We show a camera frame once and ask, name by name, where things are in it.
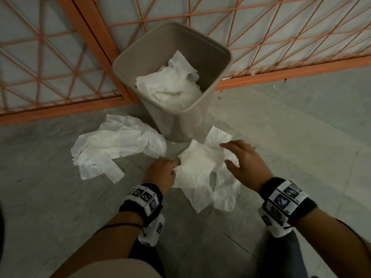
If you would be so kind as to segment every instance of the tissue on floor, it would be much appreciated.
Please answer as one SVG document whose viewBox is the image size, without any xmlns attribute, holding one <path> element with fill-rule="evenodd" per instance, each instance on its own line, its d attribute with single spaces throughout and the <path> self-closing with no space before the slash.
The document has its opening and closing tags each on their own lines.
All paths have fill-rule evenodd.
<svg viewBox="0 0 371 278">
<path fill-rule="evenodd" d="M 177 51 L 167 67 L 162 66 L 155 73 L 137 77 L 135 85 L 140 92 L 163 107 L 181 111 L 202 95 L 196 84 L 198 78 L 197 70 Z"/>
<path fill-rule="evenodd" d="M 165 138 L 138 118 L 109 114 L 97 131 L 80 135 L 71 148 L 82 179 L 105 173 L 113 183 L 125 174 L 112 159 L 140 152 L 153 158 L 165 156 Z"/>
<path fill-rule="evenodd" d="M 212 127 L 203 144 L 192 140 L 178 157 L 181 164 L 175 168 L 175 188 L 181 188 L 192 207 L 199 213 L 209 204 L 217 209 L 231 211 L 240 192 L 240 182 L 227 169 L 224 160 L 238 165 L 238 159 L 220 143 L 229 142 L 232 136 Z M 214 191 L 210 187 L 210 173 L 216 172 Z"/>
</svg>

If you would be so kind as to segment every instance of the left hand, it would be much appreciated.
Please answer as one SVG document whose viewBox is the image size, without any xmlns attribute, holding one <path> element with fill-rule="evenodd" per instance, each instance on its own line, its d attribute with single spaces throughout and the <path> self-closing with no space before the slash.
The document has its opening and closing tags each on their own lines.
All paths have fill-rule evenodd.
<svg viewBox="0 0 371 278">
<path fill-rule="evenodd" d="M 175 172 L 173 169 L 176 166 L 178 164 L 175 161 L 160 158 L 149 166 L 142 183 L 153 183 L 160 189 L 163 196 L 165 196 L 174 184 Z"/>
</svg>

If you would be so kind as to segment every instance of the forearm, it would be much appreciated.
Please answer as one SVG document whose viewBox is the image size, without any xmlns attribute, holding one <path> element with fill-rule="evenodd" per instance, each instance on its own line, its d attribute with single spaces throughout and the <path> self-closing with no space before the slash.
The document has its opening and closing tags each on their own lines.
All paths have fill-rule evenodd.
<svg viewBox="0 0 371 278">
<path fill-rule="evenodd" d="M 295 227 L 339 278 L 371 277 L 368 249 L 335 218 L 317 208 L 299 219 Z"/>
<path fill-rule="evenodd" d="M 143 219 L 135 212 L 120 212 L 106 225 L 132 223 L 143 225 Z M 127 258 L 138 238 L 140 229 L 135 226 L 122 225 L 101 230 L 81 246 L 51 278 L 65 278 L 82 267 L 96 261 Z"/>
</svg>

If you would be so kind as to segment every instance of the white tissue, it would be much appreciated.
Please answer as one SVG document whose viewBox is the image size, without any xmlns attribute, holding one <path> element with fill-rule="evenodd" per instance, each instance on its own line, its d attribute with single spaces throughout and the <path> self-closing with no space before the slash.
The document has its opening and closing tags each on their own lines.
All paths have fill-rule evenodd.
<svg viewBox="0 0 371 278">
<path fill-rule="evenodd" d="M 139 76 L 137 89 L 150 99 L 173 111 L 181 111 L 202 95 L 196 84 L 199 76 L 186 58 L 177 51 L 157 72 Z"/>
<path fill-rule="evenodd" d="M 240 182 L 228 171 L 224 160 L 238 165 L 238 159 L 220 143 L 229 142 L 232 136 L 212 127 L 203 144 L 192 140 L 179 158 L 181 165 L 175 168 L 175 188 L 181 188 L 192 207 L 199 213 L 209 204 L 217 209 L 231 211 L 240 191 Z M 216 172 L 214 191 L 210 187 L 210 173 Z"/>
<path fill-rule="evenodd" d="M 140 152 L 154 158 L 165 156 L 164 137 L 138 118 L 109 114 L 97 131 L 80 135 L 71 148 L 82 179 L 105 173 L 113 183 L 125 174 L 112 159 Z"/>
</svg>

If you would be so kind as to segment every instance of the leg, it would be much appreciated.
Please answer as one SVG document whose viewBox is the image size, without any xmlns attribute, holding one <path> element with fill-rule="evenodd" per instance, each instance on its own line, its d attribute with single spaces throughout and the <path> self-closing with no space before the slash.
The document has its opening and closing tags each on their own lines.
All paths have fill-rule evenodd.
<svg viewBox="0 0 371 278">
<path fill-rule="evenodd" d="M 158 256 L 154 247 L 145 246 L 138 240 L 135 241 L 130 253 L 129 258 L 139 259 L 152 266 L 162 278 L 165 278 L 164 266 Z"/>
<path fill-rule="evenodd" d="M 261 273 L 264 278 L 308 278 L 295 232 L 269 238 Z"/>
</svg>

